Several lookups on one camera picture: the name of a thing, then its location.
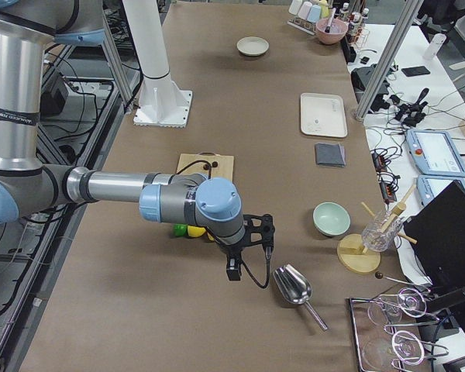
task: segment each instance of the round wooden base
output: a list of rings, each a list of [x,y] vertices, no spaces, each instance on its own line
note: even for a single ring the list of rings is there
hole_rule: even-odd
[[[349,270],[358,274],[369,274],[381,263],[381,254],[373,250],[363,250],[362,236],[349,234],[338,244],[338,257]]]

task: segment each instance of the pink container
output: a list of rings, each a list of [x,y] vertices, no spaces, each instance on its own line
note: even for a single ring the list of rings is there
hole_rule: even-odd
[[[326,33],[328,18],[322,18],[315,24],[315,35],[319,41],[325,45],[335,44],[340,41],[348,32],[348,25],[341,19],[333,19],[330,33]]]

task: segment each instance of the ceramic bowl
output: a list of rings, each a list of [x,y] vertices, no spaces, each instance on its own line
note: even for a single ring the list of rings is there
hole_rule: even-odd
[[[315,207],[313,223],[322,234],[338,236],[348,231],[350,215],[341,205],[328,201]]]

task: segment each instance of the folded cloth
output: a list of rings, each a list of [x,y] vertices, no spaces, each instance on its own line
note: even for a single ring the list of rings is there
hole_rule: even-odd
[[[327,167],[344,167],[344,146],[339,143],[316,143],[315,144],[315,162],[318,165]]]

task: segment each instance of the beige plate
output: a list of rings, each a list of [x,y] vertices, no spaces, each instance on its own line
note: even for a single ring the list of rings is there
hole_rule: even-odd
[[[236,46],[240,53],[251,57],[261,56],[269,49],[269,43],[256,36],[243,37]]]

